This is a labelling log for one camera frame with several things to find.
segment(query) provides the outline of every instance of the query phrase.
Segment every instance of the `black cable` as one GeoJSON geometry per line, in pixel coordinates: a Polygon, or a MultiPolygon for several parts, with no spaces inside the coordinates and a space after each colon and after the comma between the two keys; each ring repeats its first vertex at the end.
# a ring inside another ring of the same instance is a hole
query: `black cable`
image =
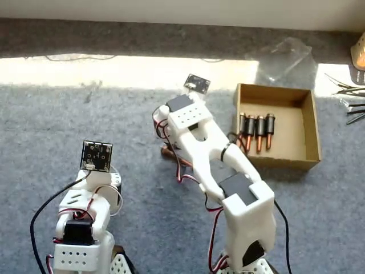
{"type": "Polygon", "coordinates": [[[275,204],[276,208],[278,209],[278,211],[280,212],[280,214],[283,217],[284,222],[285,222],[286,265],[287,265],[287,270],[288,270],[289,274],[292,274],[291,267],[290,267],[290,260],[289,260],[289,223],[287,221],[287,218],[286,218],[284,212],[281,210],[281,208],[278,205],[278,203],[276,202],[276,200],[274,200],[274,204],[275,204]]]}
{"type": "Polygon", "coordinates": [[[45,55],[44,57],[46,57],[49,61],[52,62],[69,62],[69,61],[78,61],[78,60],[86,60],[86,59],[93,59],[93,60],[99,60],[99,61],[104,61],[104,60],[110,60],[115,58],[117,55],[113,55],[110,57],[105,57],[105,58],[97,58],[97,57],[77,57],[74,59],[65,59],[65,60],[58,60],[58,59],[51,59],[49,56],[45,55]]]}
{"type": "Polygon", "coordinates": [[[58,195],[60,195],[63,191],[68,190],[69,188],[73,187],[74,185],[80,183],[81,181],[83,181],[84,179],[86,179],[89,175],[91,174],[91,171],[83,178],[74,181],[68,185],[66,185],[64,188],[62,188],[60,191],[58,191],[56,194],[53,194],[52,197],[50,197],[47,201],[45,201],[41,207],[38,208],[38,210],[36,211],[36,213],[34,214],[32,221],[30,222],[30,239],[32,242],[32,247],[33,247],[33,253],[34,253],[34,257],[36,259],[36,262],[38,263],[38,267],[39,270],[42,274],[47,274],[47,272],[44,270],[44,267],[42,265],[42,261],[40,260],[39,254],[38,254],[38,250],[37,250],[37,245],[35,243],[35,236],[34,236],[34,223],[35,220],[37,219],[38,215],[42,212],[42,210],[44,210],[44,208],[53,200],[55,199],[58,195]]]}

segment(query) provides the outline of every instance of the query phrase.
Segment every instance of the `red wire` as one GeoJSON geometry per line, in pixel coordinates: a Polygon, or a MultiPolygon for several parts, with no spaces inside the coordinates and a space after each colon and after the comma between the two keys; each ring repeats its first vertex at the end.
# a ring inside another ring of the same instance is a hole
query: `red wire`
{"type": "Polygon", "coordinates": [[[183,180],[185,179],[185,178],[188,178],[188,179],[190,179],[190,180],[192,180],[192,181],[194,181],[194,182],[196,182],[197,184],[199,184],[199,181],[197,180],[197,179],[195,179],[193,176],[191,176],[191,175],[189,175],[189,174],[184,174],[183,176],[181,176],[181,164],[180,164],[180,160],[179,160],[179,157],[177,156],[177,154],[176,154],[176,151],[175,151],[175,149],[173,148],[173,146],[172,146],[172,143],[171,143],[171,141],[169,140],[169,138],[168,138],[168,136],[167,136],[167,134],[166,134],[166,127],[167,127],[167,124],[166,125],[164,125],[163,127],[162,127],[162,132],[163,132],[163,134],[164,134],[164,137],[163,137],[163,139],[166,139],[166,141],[168,142],[168,144],[169,144],[169,146],[170,146],[170,148],[171,148],[171,150],[172,150],[172,153],[174,154],[174,156],[175,156],[175,159],[176,159],[176,163],[177,163],[177,167],[176,167],[176,179],[177,179],[177,181],[179,182],[179,183],[182,183],[183,182],[183,180]]]}
{"type": "Polygon", "coordinates": [[[88,212],[88,209],[83,210],[81,208],[66,208],[66,209],[63,209],[60,212],[58,212],[58,214],[68,212],[68,211],[70,211],[70,212],[82,212],[82,214],[80,216],[76,216],[77,219],[81,219],[85,216],[85,214],[87,214],[89,216],[89,218],[94,221],[94,217],[91,216],[91,214],[88,212]]]}
{"type": "Polygon", "coordinates": [[[205,208],[206,208],[206,210],[207,211],[209,211],[209,212],[216,212],[216,211],[218,211],[218,210],[220,210],[220,209],[222,209],[223,207],[215,207],[215,208],[210,208],[210,207],[208,207],[208,205],[207,205],[207,203],[208,203],[208,196],[207,196],[207,194],[206,193],[204,193],[205,194],[205,208]]]}
{"type": "Polygon", "coordinates": [[[46,265],[47,265],[47,269],[48,269],[49,274],[53,274],[53,269],[52,269],[52,266],[51,266],[50,259],[53,259],[53,256],[51,254],[48,254],[46,256],[46,265]]]}
{"type": "Polygon", "coordinates": [[[163,120],[159,121],[159,122],[157,123],[156,127],[155,127],[156,134],[157,134],[157,136],[158,136],[159,138],[161,138],[161,139],[166,139],[166,138],[167,138],[167,135],[166,135],[166,134],[164,134],[165,136],[164,136],[164,137],[162,137],[162,136],[161,136],[161,132],[159,131],[159,129],[160,129],[160,128],[162,128],[162,129],[166,128],[167,124],[165,124],[164,126],[161,126],[161,124],[162,124],[163,122],[166,122],[166,121],[167,121],[167,119],[163,119],[163,120]]]}
{"type": "Polygon", "coordinates": [[[210,243],[209,243],[209,249],[208,249],[208,267],[209,267],[209,270],[211,271],[211,273],[213,273],[213,274],[222,268],[222,266],[226,263],[226,259],[228,258],[228,256],[225,255],[219,259],[219,261],[217,262],[217,265],[215,267],[212,266],[214,236],[216,234],[218,218],[222,211],[223,211],[223,209],[219,209],[216,216],[214,217],[212,234],[210,235],[210,243]]]}
{"type": "MultiPolygon", "coordinates": [[[[156,133],[157,133],[157,129],[159,128],[161,122],[162,121],[160,121],[156,126],[156,133]]],[[[171,148],[171,150],[172,150],[172,152],[175,156],[176,163],[177,163],[177,167],[176,167],[176,179],[177,179],[177,181],[179,183],[181,183],[184,178],[188,178],[190,180],[193,180],[197,184],[199,184],[199,181],[191,175],[184,174],[183,176],[181,176],[181,165],[180,165],[179,157],[177,156],[176,151],[173,148],[172,143],[171,143],[171,141],[169,140],[169,138],[166,134],[166,130],[165,130],[166,127],[167,127],[167,124],[165,124],[164,126],[161,127],[162,131],[163,131],[163,134],[164,134],[164,137],[161,136],[161,138],[166,139],[166,141],[168,142],[168,144],[169,144],[169,146],[170,146],[170,148],[171,148]]],[[[206,208],[206,210],[208,210],[209,212],[218,211],[217,214],[216,214],[216,217],[214,218],[214,224],[213,224],[212,234],[210,236],[210,244],[209,244],[209,250],[208,250],[208,267],[209,267],[209,270],[211,271],[211,273],[215,274],[219,269],[222,268],[222,266],[224,266],[226,264],[226,259],[228,258],[227,255],[221,257],[219,259],[219,261],[217,262],[217,265],[215,267],[212,267],[212,253],[213,253],[214,235],[216,233],[218,218],[219,218],[220,213],[223,211],[223,207],[208,208],[207,205],[206,205],[207,202],[208,202],[208,196],[205,194],[205,197],[206,197],[206,199],[205,199],[205,208],[206,208]]]]}

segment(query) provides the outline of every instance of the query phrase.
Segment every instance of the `copper screw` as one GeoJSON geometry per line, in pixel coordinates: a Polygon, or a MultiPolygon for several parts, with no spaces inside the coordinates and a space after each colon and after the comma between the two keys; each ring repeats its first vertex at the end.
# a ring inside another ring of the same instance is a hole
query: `copper screw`
{"type": "Polygon", "coordinates": [[[266,116],[266,134],[267,134],[267,140],[266,140],[266,149],[271,149],[271,139],[274,135],[274,126],[275,126],[275,115],[274,114],[267,114],[266,116]]]}
{"type": "Polygon", "coordinates": [[[257,152],[261,152],[262,148],[262,137],[265,136],[265,117],[257,116],[256,120],[256,137],[257,137],[257,152]]]}
{"type": "Polygon", "coordinates": [[[271,133],[267,134],[266,149],[271,149],[271,133]]]}
{"type": "Polygon", "coordinates": [[[252,141],[252,136],[255,133],[255,116],[253,115],[249,115],[247,117],[247,122],[246,122],[246,127],[245,127],[245,134],[247,135],[247,141],[246,141],[246,151],[250,151],[250,147],[251,147],[251,141],[252,141]]]}

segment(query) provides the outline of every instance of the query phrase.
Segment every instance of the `metal tweezers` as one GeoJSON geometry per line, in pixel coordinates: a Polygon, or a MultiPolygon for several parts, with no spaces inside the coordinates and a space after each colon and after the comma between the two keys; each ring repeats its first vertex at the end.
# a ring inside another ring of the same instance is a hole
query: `metal tweezers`
{"type": "MultiPolygon", "coordinates": [[[[337,79],[329,76],[328,74],[326,74],[326,75],[330,79],[330,81],[333,82],[333,84],[342,88],[342,90],[336,92],[335,94],[345,94],[345,95],[365,98],[365,87],[353,87],[353,86],[350,86],[348,84],[338,81],[337,79]]],[[[364,104],[348,104],[347,106],[348,107],[365,107],[365,103],[364,104]]],[[[361,110],[351,110],[347,113],[347,115],[358,114],[358,113],[361,113],[361,114],[354,117],[353,119],[347,121],[346,124],[353,124],[353,123],[365,118],[365,108],[363,108],[361,110]]]]}

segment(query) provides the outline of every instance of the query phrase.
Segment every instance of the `clear plastic bag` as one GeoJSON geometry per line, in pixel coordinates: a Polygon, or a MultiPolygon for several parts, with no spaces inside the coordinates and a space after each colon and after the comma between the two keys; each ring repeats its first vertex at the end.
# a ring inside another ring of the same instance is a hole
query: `clear plastic bag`
{"type": "Polygon", "coordinates": [[[312,51],[301,40],[287,37],[276,45],[265,46],[245,55],[246,60],[259,61],[257,74],[276,82],[289,73],[312,51]]]}

